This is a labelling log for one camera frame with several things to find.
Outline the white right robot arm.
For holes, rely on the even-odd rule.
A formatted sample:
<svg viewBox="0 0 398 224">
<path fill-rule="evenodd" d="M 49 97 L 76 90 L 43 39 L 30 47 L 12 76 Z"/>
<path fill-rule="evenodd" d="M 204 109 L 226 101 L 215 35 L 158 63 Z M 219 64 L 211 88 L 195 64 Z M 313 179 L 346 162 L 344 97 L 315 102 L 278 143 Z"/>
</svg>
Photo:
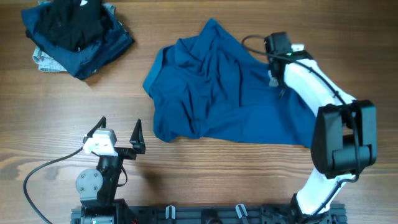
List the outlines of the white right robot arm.
<svg viewBox="0 0 398 224">
<path fill-rule="evenodd" d="M 334 84 L 305 51 L 268 54 L 271 75 L 306 104 L 315 125 L 310 152 L 314 165 L 290 203 L 297 222 L 321 219 L 347 183 L 358 181 L 377 158 L 376 106 Z"/>
</svg>

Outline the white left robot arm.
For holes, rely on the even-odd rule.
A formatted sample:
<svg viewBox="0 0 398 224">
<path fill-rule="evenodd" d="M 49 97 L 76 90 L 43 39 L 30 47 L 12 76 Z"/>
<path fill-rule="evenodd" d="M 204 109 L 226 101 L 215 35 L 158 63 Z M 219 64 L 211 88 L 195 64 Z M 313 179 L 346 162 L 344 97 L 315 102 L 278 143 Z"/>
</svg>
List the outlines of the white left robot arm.
<svg viewBox="0 0 398 224">
<path fill-rule="evenodd" d="M 72 224 L 138 223 L 138 217 L 123 199 L 115 199 L 120 175 L 126 172 L 125 160 L 135 160 L 144 154 L 146 145 L 142 135 L 142 123 L 138 119 L 130 137 L 131 147 L 116 147 L 117 137 L 113 129 L 106 127 L 102 117 L 83 139 L 83 150 L 99 157 L 94 169 L 86 169 L 76 179 L 81 208 L 72 211 Z"/>
</svg>

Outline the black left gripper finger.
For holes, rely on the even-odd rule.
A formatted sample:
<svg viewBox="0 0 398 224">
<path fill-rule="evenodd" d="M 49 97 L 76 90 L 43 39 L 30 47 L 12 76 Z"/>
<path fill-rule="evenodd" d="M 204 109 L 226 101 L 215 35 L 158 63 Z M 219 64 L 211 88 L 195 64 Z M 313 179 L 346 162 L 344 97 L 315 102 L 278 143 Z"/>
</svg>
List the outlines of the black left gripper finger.
<svg viewBox="0 0 398 224">
<path fill-rule="evenodd" d="M 103 116 L 98 122 L 97 124 L 88 132 L 85 134 L 84 139 L 88 139 L 91 138 L 94 134 L 94 132 L 98 129 L 98 128 L 105 128 L 106 127 L 106 117 Z"/>
<path fill-rule="evenodd" d="M 140 119 L 138 119 L 136 122 L 129 142 L 136 154 L 145 154 L 146 145 L 142 133 L 142 121 Z"/>
</svg>

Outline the teal blue polo shirt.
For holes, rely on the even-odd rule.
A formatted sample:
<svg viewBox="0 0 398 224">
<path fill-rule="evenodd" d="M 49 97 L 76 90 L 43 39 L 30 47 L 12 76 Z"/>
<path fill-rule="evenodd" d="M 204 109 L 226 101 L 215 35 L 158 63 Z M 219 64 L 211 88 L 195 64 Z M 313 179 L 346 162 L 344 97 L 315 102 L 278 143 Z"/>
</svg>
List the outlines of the teal blue polo shirt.
<svg viewBox="0 0 398 224">
<path fill-rule="evenodd" d="M 310 147 L 315 115 L 291 89 L 273 85 L 266 63 L 214 19 L 196 36 L 159 50 L 143 87 L 154 133 Z"/>
</svg>

